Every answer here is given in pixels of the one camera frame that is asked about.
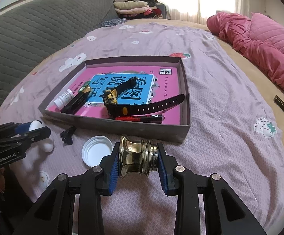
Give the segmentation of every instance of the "gold metallic object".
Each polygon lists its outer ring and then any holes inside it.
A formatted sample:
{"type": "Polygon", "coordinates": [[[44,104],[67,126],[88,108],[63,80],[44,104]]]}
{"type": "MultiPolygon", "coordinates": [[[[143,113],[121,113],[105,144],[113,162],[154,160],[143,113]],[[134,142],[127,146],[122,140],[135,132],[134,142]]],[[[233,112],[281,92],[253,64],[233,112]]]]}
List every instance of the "gold metallic object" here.
{"type": "Polygon", "coordinates": [[[106,90],[103,94],[103,101],[104,104],[115,104],[117,105],[117,89],[113,89],[113,90],[106,90]]]}
{"type": "Polygon", "coordinates": [[[149,140],[132,141],[126,135],[121,136],[119,146],[119,176],[123,178],[131,172],[142,176],[157,170],[157,145],[149,140]]]}
{"type": "Polygon", "coordinates": [[[90,91],[91,91],[91,87],[90,86],[87,86],[84,89],[82,89],[83,93],[87,93],[87,92],[90,92],[90,91]]]}
{"type": "Polygon", "coordinates": [[[128,115],[128,109],[126,107],[123,107],[123,114],[126,116],[128,115]]]}

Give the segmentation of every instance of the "black cable clip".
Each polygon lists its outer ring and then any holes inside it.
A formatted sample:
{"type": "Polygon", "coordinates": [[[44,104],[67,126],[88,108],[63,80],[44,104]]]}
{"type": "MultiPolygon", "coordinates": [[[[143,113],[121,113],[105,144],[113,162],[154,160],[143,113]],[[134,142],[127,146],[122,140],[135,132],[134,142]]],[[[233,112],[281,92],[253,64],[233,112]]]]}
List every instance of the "black cable clip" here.
{"type": "Polygon", "coordinates": [[[76,129],[77,128],[75,126],[73,126],[73,127],[68,128],[67,130],[61,132],[59,134],[59,136],[61,137],[61,140],[64,143],[66,143],[67,145],[71,146],[73,144],[72,135],[75,133],[76,129]]]}

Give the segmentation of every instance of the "quilted gray cushion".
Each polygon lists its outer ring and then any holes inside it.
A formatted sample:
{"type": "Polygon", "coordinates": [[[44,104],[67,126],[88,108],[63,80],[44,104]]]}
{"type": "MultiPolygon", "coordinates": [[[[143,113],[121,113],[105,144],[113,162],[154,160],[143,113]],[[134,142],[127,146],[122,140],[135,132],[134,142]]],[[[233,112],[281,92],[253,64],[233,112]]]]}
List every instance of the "quilted gray cushion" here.
{"type": "Polygon", "coordinates": [[[0,16],[0,105],[45,58],[113,18],[113,0],[35,0],[0,16]]]}

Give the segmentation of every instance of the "blue gripper pad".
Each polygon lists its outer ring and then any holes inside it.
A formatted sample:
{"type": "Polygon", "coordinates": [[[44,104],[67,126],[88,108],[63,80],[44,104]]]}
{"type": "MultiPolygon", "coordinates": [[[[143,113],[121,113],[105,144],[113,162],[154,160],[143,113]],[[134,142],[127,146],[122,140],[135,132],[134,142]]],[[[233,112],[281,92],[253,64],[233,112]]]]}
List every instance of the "blue gripper pad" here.
{"type": "Polygon", "coordinates": [[[28,123],[25,123],[25,124],[18,125],[18,126],[15,128],[15,133],[17,133],[17,134],[19,134],[19,135],[22,135],[22,134],[28,132],[31,123],[32,123],[32,122],[28,122],[28,123]]]}
{"type": "Polygon", "coordinates": [[[160,184],[162,186],[162,190],[164,191],[165,195],[167,195],[168,191],[167,172],[165,170],[165,166],[163,164],[160,151],[158,152],[158,174],[160,176],[160,184]]]}
{"type": "Polygon", "coordinates": [[[118,177],[119,175],[118,175],[118,154],[117,154],[113,163],[113,167],[110,172],[109,188],[108,188],[110,194],[113,194],[114,190],[116,189],[118,177]]]}

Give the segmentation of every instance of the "gray box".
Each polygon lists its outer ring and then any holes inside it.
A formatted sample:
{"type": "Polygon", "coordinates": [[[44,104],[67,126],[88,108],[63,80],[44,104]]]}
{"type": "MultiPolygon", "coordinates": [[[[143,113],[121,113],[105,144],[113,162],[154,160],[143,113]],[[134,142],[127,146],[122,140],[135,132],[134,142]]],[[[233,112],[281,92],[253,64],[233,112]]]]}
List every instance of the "gray box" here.
{"type": "Polygon", "coordinates": [[[71,71],[42,101],[39,110],[44,117],[51,120],[57,120],[69,125],[89,130],[99,130],[113,134],[126,134],[129,136],[139,136],[147,139],[158,139],[170,142],[182,143],[191,126],[190,97],[188,93],[188,83],[185,75],[185,69],[181,58],[167,56],[122,56],[93,59],[82,62],[73,71],[71,71]],[[180,125],[166,125],[153,123],[140,123],[129,121],[117,121],[105,118],[83,117],[64,113],[58,113],[46,110],[53,101],[68,89],[71,82],[74,81],[86,68],[99,66],[158,66],[176,67],[178,70],[179,88],[185,95],[180,109],[180,125]]]}

